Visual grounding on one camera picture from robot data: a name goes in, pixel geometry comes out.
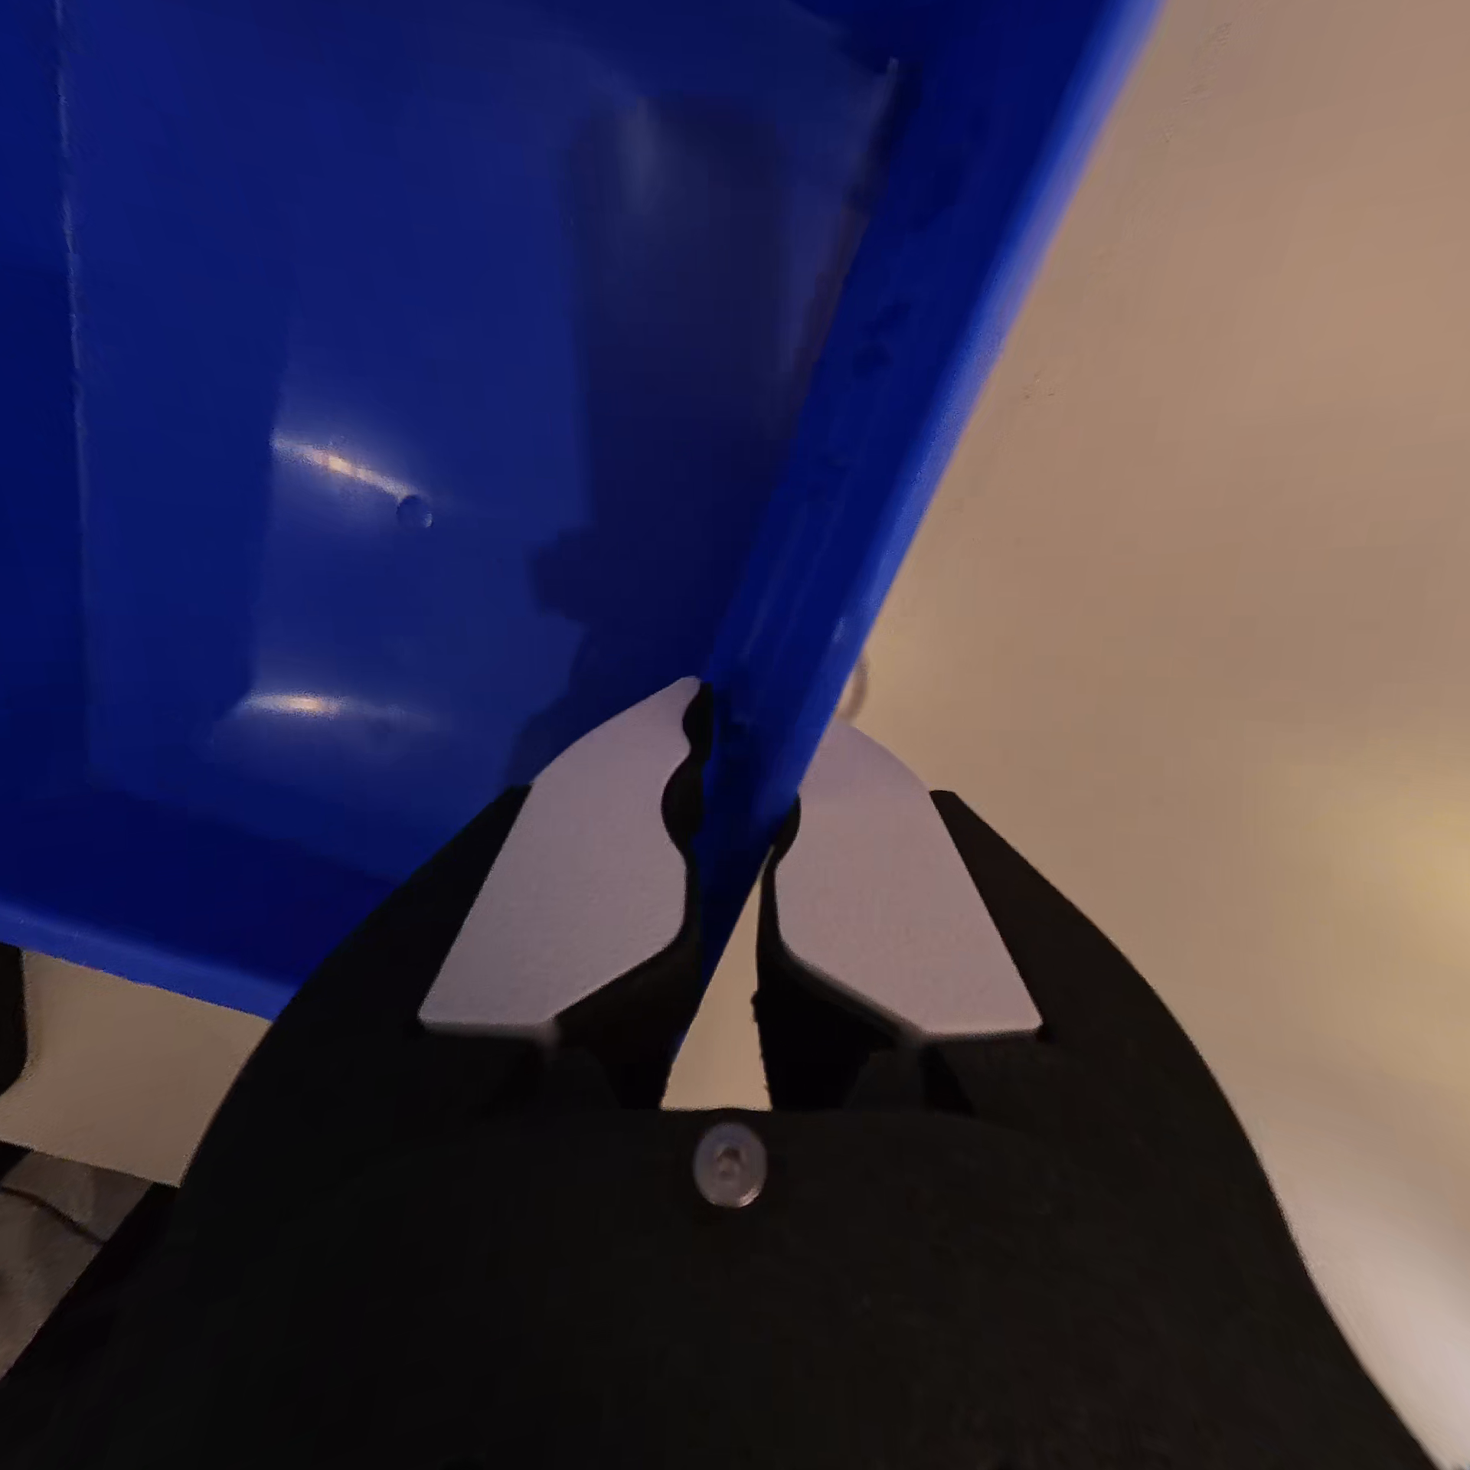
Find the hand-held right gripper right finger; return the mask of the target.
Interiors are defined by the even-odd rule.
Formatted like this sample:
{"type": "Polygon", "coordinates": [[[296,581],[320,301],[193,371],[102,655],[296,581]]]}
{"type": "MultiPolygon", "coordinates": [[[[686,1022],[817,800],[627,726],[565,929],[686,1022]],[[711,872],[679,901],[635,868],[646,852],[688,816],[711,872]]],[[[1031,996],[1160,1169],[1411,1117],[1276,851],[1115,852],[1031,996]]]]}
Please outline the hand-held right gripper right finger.
{"type": "Polygon", "coordinates": [[[921,1108],[943,1047],[1041,1029],[931,791],[849,723],[828,728],[765,863],[756,964],[779,1111],[921,1108]]]}

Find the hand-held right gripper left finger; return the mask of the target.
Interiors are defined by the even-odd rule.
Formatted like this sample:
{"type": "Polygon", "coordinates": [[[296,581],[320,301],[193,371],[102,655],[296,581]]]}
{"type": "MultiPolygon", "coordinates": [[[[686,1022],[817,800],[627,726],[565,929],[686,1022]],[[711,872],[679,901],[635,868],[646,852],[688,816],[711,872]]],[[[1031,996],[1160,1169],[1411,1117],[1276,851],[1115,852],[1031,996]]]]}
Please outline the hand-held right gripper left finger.
{"type": "Polygon", "coordinates": [[[427,1031],[586,1054],[621,1104],[660,1104],[704,994],[711,730],[711,690],[684,676],[543,768],[418,1008],[427,1031]]]}

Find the narrow blue plastic bin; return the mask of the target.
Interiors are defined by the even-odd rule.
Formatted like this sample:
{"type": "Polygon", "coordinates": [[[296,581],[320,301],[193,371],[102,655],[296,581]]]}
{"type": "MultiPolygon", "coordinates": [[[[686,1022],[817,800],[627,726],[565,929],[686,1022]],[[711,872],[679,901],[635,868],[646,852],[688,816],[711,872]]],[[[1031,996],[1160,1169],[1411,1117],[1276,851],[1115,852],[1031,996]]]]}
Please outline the narrow blue plastic bin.
{"type": "Polygon", "coordinates": [[[4,943],[275,1017],[697,674],[711,957],[1159,7],[4,4],[4,943]]]}

